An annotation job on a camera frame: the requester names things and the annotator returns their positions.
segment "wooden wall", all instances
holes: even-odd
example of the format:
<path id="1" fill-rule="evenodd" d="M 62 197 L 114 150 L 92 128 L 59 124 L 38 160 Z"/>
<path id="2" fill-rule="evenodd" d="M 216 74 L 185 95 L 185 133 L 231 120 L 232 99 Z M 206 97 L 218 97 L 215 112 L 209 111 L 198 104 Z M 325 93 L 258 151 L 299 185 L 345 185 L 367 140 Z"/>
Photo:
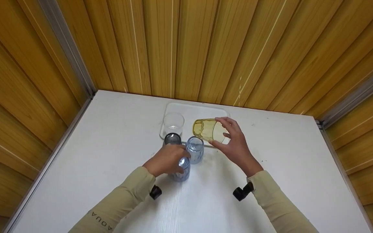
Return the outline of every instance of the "wooden wall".
<path id="1" fill-rule="evenodd" d="M 37 1 L 0 0 L 0 231 L 85 99 Z"/>
<path id="2" fill-rule="evenodd" d="M 58 0 L 98 89 L 312 115 L 373 75 L 369 0 Z"/>
<path id="3" fill-rule="evenodd" d="M 101 90 L 321 118 L 373 75 L 370 0 L 57 2 Z M 84 101 L 37 0 L 0 0 L 0 227 Z M 373 114 L 352 114 L 330 136 L 373 220 Z"/>
<path id="4" fill-rule="evenodd" d="M 326 132 L 373 224 L 373 95 Z"/>

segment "hand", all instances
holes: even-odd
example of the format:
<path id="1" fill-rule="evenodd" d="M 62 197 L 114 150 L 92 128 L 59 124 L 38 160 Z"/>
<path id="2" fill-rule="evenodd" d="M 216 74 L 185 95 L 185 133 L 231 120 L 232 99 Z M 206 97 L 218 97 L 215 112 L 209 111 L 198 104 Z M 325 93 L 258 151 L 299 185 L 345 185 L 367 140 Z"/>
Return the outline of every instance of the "hand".
<path id="1" fill-rule="evenodd" d="M 228 144 L 222 144 L 214 140 L 209 141 L 209 143 L 223 152 L 231 162 L 237 164 L 247 177 L 263 171 L 263 167 L 248 149 L 244 134 L 237 122 L 229 117 L 216 117 L 215 120 L 219 121 L 228 130 L 229 134 L 224 133 L 224 136 L 229 138 L 230 141 Z"/>
<path id="2" fill-rule="evenodd" d="M 184 169 L 179 166 L 179 160 L 183 157 L 191 158 L 184 145 L 167 144 L 143 166 L 155 177 L 164 173 L 184 173 Z"/>

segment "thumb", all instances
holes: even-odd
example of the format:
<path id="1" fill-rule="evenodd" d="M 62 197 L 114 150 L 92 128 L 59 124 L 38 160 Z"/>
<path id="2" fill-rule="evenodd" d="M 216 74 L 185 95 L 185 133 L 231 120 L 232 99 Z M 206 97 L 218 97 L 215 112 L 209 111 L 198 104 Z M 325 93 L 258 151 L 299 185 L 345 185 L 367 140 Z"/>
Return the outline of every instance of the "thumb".
<path id="1" fill-rule="evenodd" d="M 219 149 L 220 151 L 223 151 L 226 146 L 225 144 L 222 144 L 221 142 L 216 141 L 216 140 L 210 140 L 209 143 L 216 149 Z"/>
<path id="2" fill-rule="evenodd" d="M 183 173 L 184 173 L 184 169 L 178 166 L 178 167 L 176 168 L 175 172 L 180 173 L 180 174 L 183 174 Z"/>

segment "tabletop surface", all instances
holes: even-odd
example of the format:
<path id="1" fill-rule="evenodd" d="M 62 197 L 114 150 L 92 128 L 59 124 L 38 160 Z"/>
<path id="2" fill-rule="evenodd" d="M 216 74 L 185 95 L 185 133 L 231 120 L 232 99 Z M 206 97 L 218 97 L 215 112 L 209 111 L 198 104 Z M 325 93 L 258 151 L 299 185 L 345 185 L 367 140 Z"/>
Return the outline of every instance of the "tabletop surface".
<path id="1" fill-rule="evenodd" d="M 162 146 L 165 107 L 187 101 L 98 91 L 26 205 L 13 232 L 67 232 L 87 211 Z M 320 232 L 370 232 L 312 117 L 216 106 L 230 113 L 253 156 Z M 274 232 L 249 195 L 243 172 L 205 148 L 184 183 L 166 175 L 163 194 L 146 201 L 114 232 Z"/>

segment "beige sleeve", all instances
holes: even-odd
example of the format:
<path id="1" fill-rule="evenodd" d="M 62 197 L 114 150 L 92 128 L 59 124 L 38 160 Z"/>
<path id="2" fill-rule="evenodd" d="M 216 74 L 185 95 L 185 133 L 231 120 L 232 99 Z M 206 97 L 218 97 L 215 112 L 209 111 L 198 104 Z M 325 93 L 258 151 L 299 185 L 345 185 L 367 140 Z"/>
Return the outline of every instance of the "beige sleeve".
<path id="1" fill-rule="evenodd" d="M 69 232 L 112 232 L 124 216 L 145 200 L 154 183 L 155 177 L 146 168 L 136 168 Z"/>
<path id="2" fill-rule="evenodd" d="M 254 197 L 278 233 L 317 232 L 267 171 L 258 172 L 247 180 L 253 183 Z"/>

